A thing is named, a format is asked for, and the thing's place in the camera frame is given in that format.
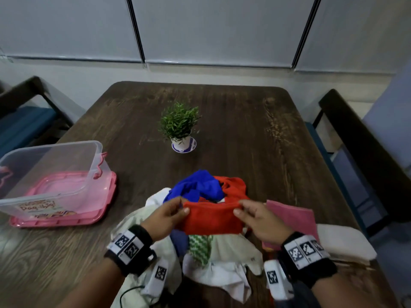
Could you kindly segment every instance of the wooden table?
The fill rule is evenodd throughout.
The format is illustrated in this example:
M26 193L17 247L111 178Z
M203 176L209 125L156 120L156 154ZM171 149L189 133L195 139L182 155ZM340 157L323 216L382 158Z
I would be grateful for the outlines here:
M196 149L178 154L157 131L174 100L199 106ZM110 230L147 197L198 169L241 177L252 199L314 210L318 223L358 228L290 95L276 87L118 82L60 142L99 140L118 176L118 192L103 220L85 227L14 229L0 216L0 307L54 307L97 264ZM261 243L251 240L261 249ZM378 264L343 273L387 307L396 301ZM247 273L247 307L269 307L264 275ZM184 279L170 306L242 306L221 289Z

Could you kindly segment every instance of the plastic storage box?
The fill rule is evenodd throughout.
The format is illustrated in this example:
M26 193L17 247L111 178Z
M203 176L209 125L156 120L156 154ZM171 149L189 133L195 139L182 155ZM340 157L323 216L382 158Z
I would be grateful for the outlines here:
M0 159L0 211L44 220L107 205L112 172L98 141L21 148Z

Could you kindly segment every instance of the cable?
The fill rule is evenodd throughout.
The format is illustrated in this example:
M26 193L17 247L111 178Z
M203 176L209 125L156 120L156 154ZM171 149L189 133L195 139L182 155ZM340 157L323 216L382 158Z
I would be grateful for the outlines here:
M144 289L144 285L132 287L131 289L128 289L123 294L121 294L121 296L120 296L120 308L123 308L123 304L121 303L121 300L122 300L123 296L126 295L127 292L135 290L135 289Z

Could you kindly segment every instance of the container label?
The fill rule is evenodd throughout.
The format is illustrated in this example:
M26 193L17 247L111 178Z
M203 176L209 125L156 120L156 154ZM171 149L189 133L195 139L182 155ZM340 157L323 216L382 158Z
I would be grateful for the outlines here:
M59 206L54 200L38 200L17 204L16 207L32 217L47 219L51 217L63 217L76 214Z

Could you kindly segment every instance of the wristband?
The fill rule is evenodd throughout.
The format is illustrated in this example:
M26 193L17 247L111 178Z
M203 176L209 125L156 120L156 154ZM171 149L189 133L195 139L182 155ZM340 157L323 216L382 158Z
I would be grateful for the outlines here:
M336 265L313 236L294 232L281 245L278 259L292 281L300 280L310 289L317 280L337 273Z
M134 225L110 242L104 257L115 262L124 276L141 275L157 259L151 244L150 234L140 225Z

